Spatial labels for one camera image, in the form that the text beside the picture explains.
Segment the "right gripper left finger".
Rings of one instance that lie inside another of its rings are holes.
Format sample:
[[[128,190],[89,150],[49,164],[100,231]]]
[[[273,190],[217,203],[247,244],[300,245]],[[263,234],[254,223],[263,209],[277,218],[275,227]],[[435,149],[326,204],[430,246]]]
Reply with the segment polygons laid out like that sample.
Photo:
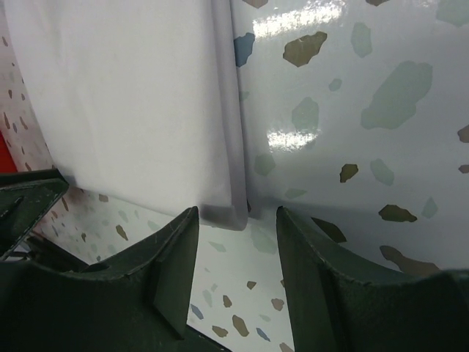
[[[187,324],[199,212],[81,272],[1,264],[3,351],[221,351]]]

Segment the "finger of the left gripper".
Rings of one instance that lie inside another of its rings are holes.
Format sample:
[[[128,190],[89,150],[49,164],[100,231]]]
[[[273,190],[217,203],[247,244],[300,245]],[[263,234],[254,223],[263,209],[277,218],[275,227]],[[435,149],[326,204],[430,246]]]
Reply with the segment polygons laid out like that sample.
[[[1,175],[1,259],[6,260],[67,192],[57,169]]]

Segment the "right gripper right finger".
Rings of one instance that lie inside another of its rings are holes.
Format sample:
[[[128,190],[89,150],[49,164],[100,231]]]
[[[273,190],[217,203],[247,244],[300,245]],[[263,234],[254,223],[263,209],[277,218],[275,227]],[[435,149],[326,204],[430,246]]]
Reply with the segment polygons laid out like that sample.
[[[466,351],[468,272],[418,277],[338,245],[280,207],[276,234],[296,351]]]

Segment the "white t shirt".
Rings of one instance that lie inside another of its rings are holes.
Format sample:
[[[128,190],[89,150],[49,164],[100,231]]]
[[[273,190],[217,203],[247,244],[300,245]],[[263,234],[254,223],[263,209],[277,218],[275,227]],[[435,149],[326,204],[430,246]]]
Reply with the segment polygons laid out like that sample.
[[[228,1],[6,1],[55,166],[74,185],[243,230],[243,133]]]

